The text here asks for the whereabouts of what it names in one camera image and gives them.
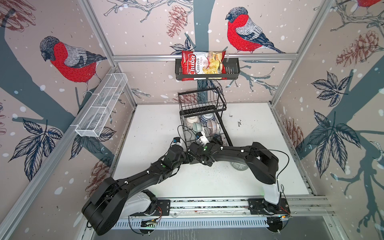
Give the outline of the orange and blue patterned bowl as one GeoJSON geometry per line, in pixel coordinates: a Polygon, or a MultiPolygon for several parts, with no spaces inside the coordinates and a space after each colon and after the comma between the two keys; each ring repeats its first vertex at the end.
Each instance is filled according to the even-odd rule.
{"type": "Polygon", "coordinates": [[[209,113],[209,114],[200,115],[200,120],[201,120],[201,123],[203,123],[203,125],[207,125],[208,120],[215,122],[216,117],[214,113],[209,113]]]}

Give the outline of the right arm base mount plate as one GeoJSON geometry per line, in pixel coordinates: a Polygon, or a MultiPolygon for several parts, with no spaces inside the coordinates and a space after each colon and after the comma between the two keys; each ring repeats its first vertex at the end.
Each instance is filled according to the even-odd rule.
{"type": "Polygon", "coordinates": [[[264,199],[248,199],[249,207],[252,215],[265,215],[265,216],[290,216],[291,211],[286,198],[280,198],[280,201],[274,205],[264,199]]]}

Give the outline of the maroon striped bowl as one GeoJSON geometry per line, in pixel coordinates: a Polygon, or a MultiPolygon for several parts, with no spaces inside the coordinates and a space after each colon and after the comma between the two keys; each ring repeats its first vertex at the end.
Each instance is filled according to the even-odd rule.
{"type": "Polygon", "coordinates": [[[208,129],[209,136],[214,136],[216,134],[219,134],[221,130],[220,125],[213,120],[208,120],[207,129],[208,129]]]}

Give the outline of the blue geometric patterned bowl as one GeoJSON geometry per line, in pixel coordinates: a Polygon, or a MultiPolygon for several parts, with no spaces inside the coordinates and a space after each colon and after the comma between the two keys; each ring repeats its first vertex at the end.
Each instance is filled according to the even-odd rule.
{"type": "Polygon", "coordinates": [[[221,135],[214,135],[211,139],[212,143],[218,144],[218,145],[223,145],[223,139],[221,135]]]}

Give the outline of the white red dotted bowl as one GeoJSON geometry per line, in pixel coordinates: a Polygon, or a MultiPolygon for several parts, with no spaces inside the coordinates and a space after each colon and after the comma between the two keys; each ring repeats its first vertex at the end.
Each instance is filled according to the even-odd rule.
{"type": "Polygon", "coordinates": [[[192,129],[195,123],[200,123],[200,118],[198,116],[188,117],[186,118],[186,122],[187,127],[192,129]]]}

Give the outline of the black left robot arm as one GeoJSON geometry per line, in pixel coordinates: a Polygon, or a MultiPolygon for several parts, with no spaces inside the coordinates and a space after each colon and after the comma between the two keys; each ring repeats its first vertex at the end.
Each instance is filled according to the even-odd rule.
{"type": "Polygon", "coordinates": [[[82,214],[97,235],[104,235],[117,223],[129,198],[172,177],[175,169],[189,164],[192,159],[183,147],[173,145],[164,156],[138,174],[118,180],[108,177],[85,203],[82,214]]]}

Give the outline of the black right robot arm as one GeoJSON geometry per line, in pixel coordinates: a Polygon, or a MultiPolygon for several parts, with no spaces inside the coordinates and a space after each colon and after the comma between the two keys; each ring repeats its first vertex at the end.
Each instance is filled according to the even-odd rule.
{"type": "Polygon", "coordinates": [[[254,177],[263,184],[263,206],[258,211],[271,216],[280,209],[281,193],[277,180],[279,159],[262,144],[254,142],[250,146],[232,147],[217,143],[206,143],[204,146],[193,143],[187,153],[191,160],[209,167],[214,162],[247,165],[254,177]]]}

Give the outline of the green patterned white bowl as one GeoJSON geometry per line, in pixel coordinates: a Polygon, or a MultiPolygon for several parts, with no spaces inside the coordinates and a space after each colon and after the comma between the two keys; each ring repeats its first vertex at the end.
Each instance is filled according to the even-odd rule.
{"type": "Polygon", "coordinates": [[[238,170],[238,171],[245,171],[249,168],[246,164],[240,164],[240,163],[230,163],[230,164],[235,170],[238,170]]]}

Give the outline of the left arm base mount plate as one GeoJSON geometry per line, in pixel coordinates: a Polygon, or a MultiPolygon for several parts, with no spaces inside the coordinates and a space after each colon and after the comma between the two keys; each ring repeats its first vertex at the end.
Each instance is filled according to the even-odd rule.
{"type": "Polygon", "coordinates": [[[157,204],[154,208],[154,211],[152,213],[135,213],[131,215],[131,217],[160,217],[160,216],[169,216],[170,215],[170,209],[171,209],[171,200],[164,199],[164,200],[158,200],[157,204]]]}

